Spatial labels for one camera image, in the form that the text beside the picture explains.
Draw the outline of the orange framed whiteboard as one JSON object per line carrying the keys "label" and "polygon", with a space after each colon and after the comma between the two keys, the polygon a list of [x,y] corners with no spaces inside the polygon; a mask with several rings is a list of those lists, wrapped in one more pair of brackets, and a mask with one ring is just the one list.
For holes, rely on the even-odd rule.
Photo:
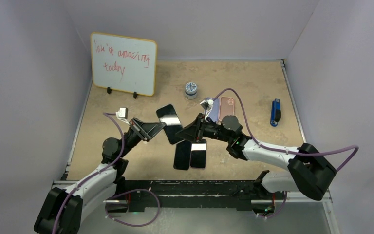
{"label": "orange framed whiteboard", "polygon": [[101,88],[153,96],[157,43],[119,35],[90,35],[93,84]]}

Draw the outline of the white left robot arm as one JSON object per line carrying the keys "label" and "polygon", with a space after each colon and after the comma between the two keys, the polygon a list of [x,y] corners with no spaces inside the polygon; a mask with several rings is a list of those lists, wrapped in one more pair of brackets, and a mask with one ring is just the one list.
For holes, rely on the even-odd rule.
{"label": "white left robot arm", "polygon": [[123,159],[140,141],[153,139],[165,123],[146,123],[133,118],[121,138],[110,137],[102,145],[102,161],[80,181],[64,188],[54,187],[47,194],[34,224],[38,234],[76,234],[84,219],[103,201],[121,199],[127,194],[147,192],[149,189],[126,190],[123,173],[128,161]]}

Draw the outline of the blue black stapler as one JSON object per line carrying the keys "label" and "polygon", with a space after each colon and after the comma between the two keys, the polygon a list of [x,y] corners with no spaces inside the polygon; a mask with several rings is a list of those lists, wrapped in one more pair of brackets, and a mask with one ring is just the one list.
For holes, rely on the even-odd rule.
{"label": "blue black stapler", "polygon": [[281,101],[274,99],[271,106],[270,125],[276,127],[281,120]]}

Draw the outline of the purple phone black screen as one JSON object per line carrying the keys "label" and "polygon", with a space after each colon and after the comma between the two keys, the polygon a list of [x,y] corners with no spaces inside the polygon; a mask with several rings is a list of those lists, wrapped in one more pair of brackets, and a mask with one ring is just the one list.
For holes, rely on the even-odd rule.
{"label": "purple phone black screen", "polygon": [[200,142],[192,143],[190,154],[190,167],[204,169],[206,167],[206,149],[207,141],[202,139]]}

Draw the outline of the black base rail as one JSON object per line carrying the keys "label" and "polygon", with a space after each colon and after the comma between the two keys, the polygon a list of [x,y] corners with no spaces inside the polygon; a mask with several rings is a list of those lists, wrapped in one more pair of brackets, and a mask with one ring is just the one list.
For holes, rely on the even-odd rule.
{"label": "black base rail", "polygon": [[146,208],[228,208],[269,214],[284,192],[268,192],[259,180],[127,180],[118,198],[106,201],[111,213]]}

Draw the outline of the pink phone case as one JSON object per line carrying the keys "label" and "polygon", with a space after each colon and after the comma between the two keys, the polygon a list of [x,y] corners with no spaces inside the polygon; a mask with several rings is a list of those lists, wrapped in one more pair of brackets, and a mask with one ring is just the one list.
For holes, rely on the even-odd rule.
{"label": "pink phone case", "polygon": [[234,115],[235,100],[232,97],[220,97],[219,100],[219,121],[222,121],[225,116]]}

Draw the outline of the small black phone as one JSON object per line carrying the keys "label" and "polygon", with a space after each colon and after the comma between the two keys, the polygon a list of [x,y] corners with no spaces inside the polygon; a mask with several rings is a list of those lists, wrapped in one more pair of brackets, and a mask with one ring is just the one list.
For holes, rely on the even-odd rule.
{"label": "small black phone", "polygon": [[181,141],[176,144],[173,168],[188,170],[190,167],[191,142]]}

